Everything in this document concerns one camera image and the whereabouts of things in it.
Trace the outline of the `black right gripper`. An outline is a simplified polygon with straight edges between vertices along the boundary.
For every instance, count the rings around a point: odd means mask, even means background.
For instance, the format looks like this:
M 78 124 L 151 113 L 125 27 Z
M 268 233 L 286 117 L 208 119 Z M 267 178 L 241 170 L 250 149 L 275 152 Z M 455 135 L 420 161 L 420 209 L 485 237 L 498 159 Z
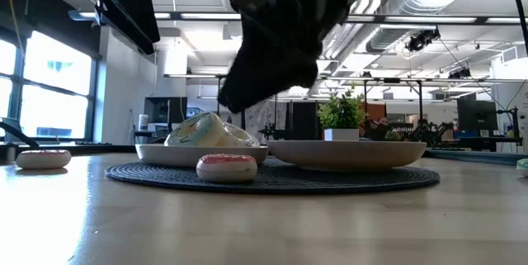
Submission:
M 218 102 L 239 113 L 292 87 L 311 88 L 318 77 L 323 39 L 344 22 L 356 0 L 229 0 L 243 21 L 272 43 L 300 52 L 252 55 L 241 49 L 220 89 Z

